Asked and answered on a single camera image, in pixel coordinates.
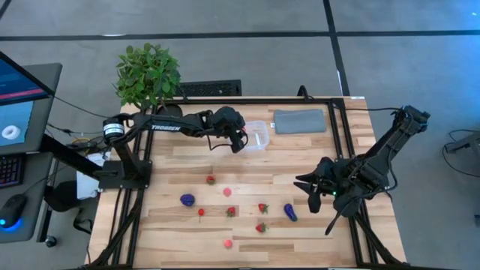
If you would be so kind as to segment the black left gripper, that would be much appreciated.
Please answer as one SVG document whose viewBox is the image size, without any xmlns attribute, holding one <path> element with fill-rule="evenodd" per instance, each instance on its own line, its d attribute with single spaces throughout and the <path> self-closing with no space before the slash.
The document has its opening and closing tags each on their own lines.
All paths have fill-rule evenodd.
<svg viewBox="0 0 480 270">
<path fill-rule="evenodd" d="M 212 126 L 215 134 L 233 131 L 231 134 L 231 149 L 234 154 L 248 145 L 248 134 L 243 131 L 245 119 L 240 112 L 232 107 L 223 106 L 217 110 L 212 115 Z"/>
</svg>

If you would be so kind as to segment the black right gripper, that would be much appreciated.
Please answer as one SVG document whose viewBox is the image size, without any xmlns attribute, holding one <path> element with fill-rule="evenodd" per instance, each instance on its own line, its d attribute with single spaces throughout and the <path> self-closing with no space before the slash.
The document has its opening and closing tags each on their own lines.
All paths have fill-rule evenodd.
<svg viewBox="0 0 480 270">
<path fill-rule="evenodd" d="M 319 191 L 310 190 L 307 199 L 309 211 L 318 213 L 321 207 L 320 194 L 360 198 L 362 189 L 355 177 L 361 165 L 359 158 L 333 161 L 329 157 L 323 157 L 318 164 L 319 174 L 310 172 L 297 175 L 293 184 L 297 188 L 319 188 Z"/>
</svg>

